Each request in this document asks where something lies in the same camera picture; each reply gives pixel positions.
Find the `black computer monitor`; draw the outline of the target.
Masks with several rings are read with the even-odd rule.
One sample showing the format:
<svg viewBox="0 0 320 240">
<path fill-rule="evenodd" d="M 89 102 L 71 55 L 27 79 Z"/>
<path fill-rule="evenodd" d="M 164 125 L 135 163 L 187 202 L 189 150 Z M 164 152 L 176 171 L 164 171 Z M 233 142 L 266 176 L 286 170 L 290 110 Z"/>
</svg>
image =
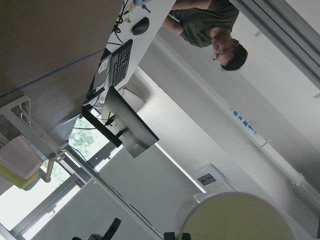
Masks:
<svg viewBox="0 0 320 240">
<path fill-rule="evenodd" d="M 90 104 L 82 106 L 82 116 L 113 145 L 123 146 L 133 158 L 160 140 L 113 86 L 106 94 L 102 120 L 90 112 L 92 108 Z"/>
</svg>

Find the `aluminium frame post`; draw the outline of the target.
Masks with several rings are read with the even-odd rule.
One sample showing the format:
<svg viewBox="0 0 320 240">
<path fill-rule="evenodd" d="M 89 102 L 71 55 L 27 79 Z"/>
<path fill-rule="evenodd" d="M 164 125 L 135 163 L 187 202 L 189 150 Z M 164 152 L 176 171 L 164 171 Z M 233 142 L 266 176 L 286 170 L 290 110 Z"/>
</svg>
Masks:
<svg viewBox="0 0 320 240">
<path fill-rule="evenodd" d="M 320 35 L 285 0 L 233 0 L 232 4 L 320 87 Z"/>
</svg>

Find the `yellow cup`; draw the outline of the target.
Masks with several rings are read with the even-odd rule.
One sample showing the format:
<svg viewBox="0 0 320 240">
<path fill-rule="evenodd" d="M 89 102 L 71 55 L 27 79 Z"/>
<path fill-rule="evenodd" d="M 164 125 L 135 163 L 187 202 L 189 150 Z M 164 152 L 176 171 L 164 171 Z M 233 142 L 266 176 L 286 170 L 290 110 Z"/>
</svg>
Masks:
<svg viewBox="0 0 320 240">
<path fill-rule="evenodd" d="M 40 179 L 39 172 L 36 171 L 31 177 L 23 178 L 8 168 L 0 165 L 0 176 L 11 182 L 19 189 L 29 191 Z"/>
</svg>

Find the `pink cup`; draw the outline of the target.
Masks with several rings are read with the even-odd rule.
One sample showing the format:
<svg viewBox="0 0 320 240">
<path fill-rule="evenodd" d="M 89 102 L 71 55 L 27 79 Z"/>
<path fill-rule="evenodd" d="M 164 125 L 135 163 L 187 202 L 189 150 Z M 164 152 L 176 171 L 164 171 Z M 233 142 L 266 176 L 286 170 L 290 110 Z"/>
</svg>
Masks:
<svg viewBox="0 0 320 240">
<path fill-rule="evenodd" d="M 34 149 L 18 136 L 0 148 L 0 163 L 22 177 L 30 178 L 43 164 Z"/>
</svg>

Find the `cream cup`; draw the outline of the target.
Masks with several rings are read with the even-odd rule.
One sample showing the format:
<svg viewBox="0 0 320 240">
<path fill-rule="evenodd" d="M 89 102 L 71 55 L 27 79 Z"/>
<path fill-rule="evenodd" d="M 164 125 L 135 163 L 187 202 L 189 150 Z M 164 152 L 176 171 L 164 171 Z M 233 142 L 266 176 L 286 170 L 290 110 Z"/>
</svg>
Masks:
<svg viewBox="0 0 320 240">
<path fill-rule="evenodd" d="M 295 240 L 286 218 L 264 199 L 244 192 L 198 193 L 176 214 L 179 240 Z"/>
</svg>

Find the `person in dark shirt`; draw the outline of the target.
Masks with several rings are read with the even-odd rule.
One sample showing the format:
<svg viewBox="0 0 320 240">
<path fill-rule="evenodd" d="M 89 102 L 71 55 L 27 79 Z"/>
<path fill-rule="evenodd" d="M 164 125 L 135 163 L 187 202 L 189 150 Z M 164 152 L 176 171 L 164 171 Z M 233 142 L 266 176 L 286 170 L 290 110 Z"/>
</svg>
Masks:
<svg viewBox="0 0 320 240">
<path fill-rule="evenodd" d="M 232 38 L 240 11 L 229 0 L 177 0 L 163 26 L 192 46 L 212 46 L 212 59 L 225 71 L 239 70 L 248 51 Z"/>
</svg>

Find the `black computer mouse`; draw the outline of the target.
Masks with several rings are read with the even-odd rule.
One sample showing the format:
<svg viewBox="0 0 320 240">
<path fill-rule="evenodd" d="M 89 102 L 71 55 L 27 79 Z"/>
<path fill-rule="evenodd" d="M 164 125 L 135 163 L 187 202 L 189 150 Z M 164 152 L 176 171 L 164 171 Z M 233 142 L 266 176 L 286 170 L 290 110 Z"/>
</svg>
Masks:
<svg viewBox="0 0 320 240">
<path fill-rule="evenodd" d="M 150 26 L 150 20 L 148 17 L 143 17 L 139 22 L 137 22 L 132 28 L 131 32 L 134 36 L 139 36 L 144 34 Z"/>
</svg>

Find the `black keyboard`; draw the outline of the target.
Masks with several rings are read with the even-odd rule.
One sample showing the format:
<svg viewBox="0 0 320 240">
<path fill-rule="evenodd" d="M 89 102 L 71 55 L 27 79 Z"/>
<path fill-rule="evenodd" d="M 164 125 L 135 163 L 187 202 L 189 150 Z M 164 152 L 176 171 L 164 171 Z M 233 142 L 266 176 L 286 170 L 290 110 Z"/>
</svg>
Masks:
<svg viewBox="0 0 320 240">
<path fill-rule="evenodd" d="M 124 45 L 112 53 L 110 59 L 109 86 L 117 86 L 127 75 L 133 40 L 129 39 Z"/>
</svg>

